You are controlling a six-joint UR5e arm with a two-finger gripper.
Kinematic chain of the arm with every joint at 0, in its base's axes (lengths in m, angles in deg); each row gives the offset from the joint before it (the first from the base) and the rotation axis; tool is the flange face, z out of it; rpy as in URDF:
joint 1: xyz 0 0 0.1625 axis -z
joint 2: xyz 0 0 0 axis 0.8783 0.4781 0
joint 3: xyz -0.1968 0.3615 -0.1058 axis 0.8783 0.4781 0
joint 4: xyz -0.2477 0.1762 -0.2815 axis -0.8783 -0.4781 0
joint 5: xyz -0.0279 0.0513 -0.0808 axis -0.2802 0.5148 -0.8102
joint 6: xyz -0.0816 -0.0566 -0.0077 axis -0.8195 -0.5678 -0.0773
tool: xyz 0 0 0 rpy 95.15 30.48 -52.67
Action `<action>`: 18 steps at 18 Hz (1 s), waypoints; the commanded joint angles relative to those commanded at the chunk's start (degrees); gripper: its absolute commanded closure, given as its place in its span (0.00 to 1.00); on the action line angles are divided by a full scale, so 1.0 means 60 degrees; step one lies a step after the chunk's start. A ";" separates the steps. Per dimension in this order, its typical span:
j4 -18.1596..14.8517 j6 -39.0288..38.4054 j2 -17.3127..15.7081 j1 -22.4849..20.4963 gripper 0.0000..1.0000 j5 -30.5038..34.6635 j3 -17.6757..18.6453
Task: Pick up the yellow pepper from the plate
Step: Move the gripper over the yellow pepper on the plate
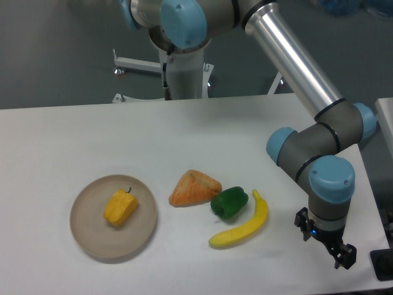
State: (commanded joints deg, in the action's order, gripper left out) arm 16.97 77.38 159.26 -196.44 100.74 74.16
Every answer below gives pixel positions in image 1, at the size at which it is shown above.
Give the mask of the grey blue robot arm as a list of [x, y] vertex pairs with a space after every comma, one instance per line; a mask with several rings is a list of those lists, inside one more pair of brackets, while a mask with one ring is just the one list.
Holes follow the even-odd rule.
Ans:
[[366, 105], [350, 104], [309, 56], [279, 14], [276, 1], [120, 1], [131, 29], [147, 28], [161, 51], [159, 72], [166, 100], [201, 98], [203, 64], [189, 66], [214, 36], [238, 26], [252, 36], [314, 118], [302, 132], [285, 127], [267, 153], [307, 194], [295, 216], [305, 240], [321, 242], [335, 267], [350, 268], [357, 250], [342, 240], [355, 189], [352, 165], [338, 153], [372, 136], [376, 119]]

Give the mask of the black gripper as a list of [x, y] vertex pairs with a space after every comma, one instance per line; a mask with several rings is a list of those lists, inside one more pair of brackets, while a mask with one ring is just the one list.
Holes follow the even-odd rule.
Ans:
[[303, 207], [295, 215], [294, 225], [303, 234], [306, 242], [311, 237], [323, 243], [329, 254], [334, 258], [334, 268], [350, 269], [357, 259], [357, 248], [351, 244], [343, 243], [343, 234], [346, 227], [346, 217], [329, 221], [316, 216], [307, 207]]

